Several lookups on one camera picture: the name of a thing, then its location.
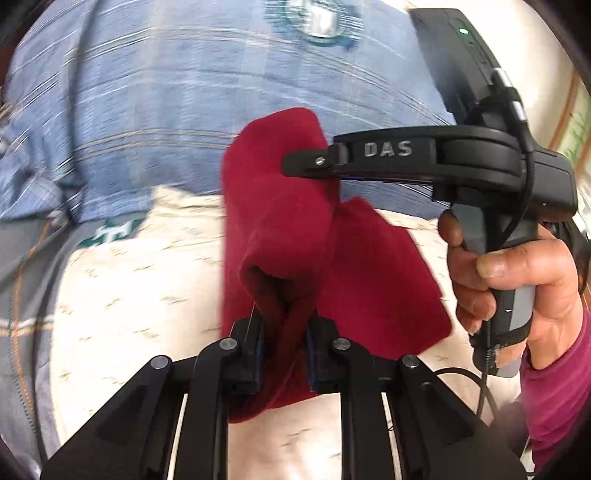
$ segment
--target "hand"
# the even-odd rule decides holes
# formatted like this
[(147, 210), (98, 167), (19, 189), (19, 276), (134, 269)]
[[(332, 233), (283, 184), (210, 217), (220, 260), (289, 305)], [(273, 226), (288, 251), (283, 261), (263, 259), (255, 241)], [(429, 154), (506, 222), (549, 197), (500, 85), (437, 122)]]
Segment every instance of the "hand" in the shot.
[(563, 241), (540, 225), (539, 240), (478, 257), (463, 249), (464, 234), (451, 210), (441, 215), (439, 234), (448, 244), (447, 266), (457, 298), (457, 319), (470, 334), (478, 332), (496, 310), (489, 288), (537, 285), (530, 335), (502, 348), (496, 356), (498, 367), (519, 358), (526, 343), (535, 369), (564, 355), (581, 330), (583, 305), (577, 269)]

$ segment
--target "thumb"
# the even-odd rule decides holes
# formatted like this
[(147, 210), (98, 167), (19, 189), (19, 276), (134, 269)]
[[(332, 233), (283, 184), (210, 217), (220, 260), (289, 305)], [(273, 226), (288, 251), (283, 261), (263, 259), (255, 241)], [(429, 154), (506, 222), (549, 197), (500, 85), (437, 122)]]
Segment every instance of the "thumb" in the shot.
[(553, 319), (569, 310), (578, 295), (576, 266), (561, 240), (541, 239), (488, 253), (478, 258), (476, 270), (496, 290), (538, 286), (535, 307)]

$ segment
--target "red towel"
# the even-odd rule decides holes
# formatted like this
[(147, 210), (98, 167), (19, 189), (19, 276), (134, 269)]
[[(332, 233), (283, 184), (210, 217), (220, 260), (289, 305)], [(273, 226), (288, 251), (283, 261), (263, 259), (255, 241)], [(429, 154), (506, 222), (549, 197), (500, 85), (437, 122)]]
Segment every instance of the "red towel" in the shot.
[(234, 408), (232, 421), (313, 396), (303, 341), (315, 308), (386, 358), (420, 353), (451, 332), (439, 287), (404, 228), (361, 198), (340, 203), (338, 180), (281, 174), (285, 153), (326, 147), (314, 113), (294, 108), (248, 124), (224, 155), (222, 334), (255, 302), (267, 342), (261, 392)]

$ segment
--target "gray fabric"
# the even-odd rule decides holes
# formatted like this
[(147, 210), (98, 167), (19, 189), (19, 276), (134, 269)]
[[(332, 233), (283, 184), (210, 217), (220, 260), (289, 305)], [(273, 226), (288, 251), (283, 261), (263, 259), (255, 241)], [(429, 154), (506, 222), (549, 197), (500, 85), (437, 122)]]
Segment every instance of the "gray fabric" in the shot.
[[(453, 123), (409, 16), (380, 0), (56, 0), (17, 48), (6, 96), (0, 219), (147, 210), (163, 184), (218, 192), (235, 135), (294, 106), (329, 140)], [(356, 194), (443, 209), (403, 187), (343, 185)]]
[(60, 279), (70, 254), (103, 223), (56, 229), (47, 220), (0, 222), (0, 433), (35, 477), (43, 457), (59, 448), (49, 356)]

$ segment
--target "maroon sleeve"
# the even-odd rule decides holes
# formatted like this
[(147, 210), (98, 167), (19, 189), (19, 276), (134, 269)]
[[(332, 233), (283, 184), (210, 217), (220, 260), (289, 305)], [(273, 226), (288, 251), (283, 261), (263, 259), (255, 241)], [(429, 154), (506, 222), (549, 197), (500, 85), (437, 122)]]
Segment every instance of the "maroon sleeve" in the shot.
[(534, 370), (529, 350), (521, 362), (521, 397), (530, 431), (532, 458), (539, 471), (579, 416), (591, 391), (591, 313), (573, 346), (555, 363)]

